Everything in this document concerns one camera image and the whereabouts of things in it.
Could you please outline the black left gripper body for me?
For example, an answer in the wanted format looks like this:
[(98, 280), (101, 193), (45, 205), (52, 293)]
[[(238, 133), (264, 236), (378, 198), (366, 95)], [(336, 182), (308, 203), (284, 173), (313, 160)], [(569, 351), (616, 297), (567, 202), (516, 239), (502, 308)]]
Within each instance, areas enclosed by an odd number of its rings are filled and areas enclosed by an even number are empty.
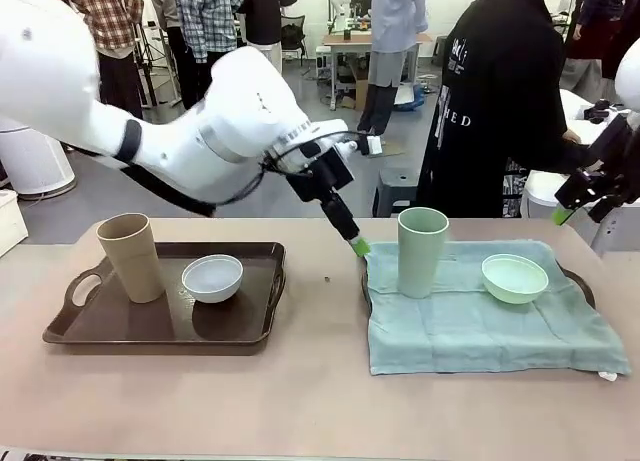
[(338, 200), (338, 191), (354, 180), (344, 157), (330, 148), (313, 160), (301, 172), (286, 176), (286, 180), (303, 202)]

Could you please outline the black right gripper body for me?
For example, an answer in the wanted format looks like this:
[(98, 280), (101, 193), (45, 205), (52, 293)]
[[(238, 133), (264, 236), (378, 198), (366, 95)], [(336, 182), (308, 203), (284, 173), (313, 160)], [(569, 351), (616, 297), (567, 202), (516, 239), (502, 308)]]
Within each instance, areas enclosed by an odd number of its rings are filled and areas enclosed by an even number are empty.
[(587, 151), (584, 172), (589, 181), (585, 204), (607, 195), (622, 204), (639, 200), (639, 125), (633, 113), (616, 114)]

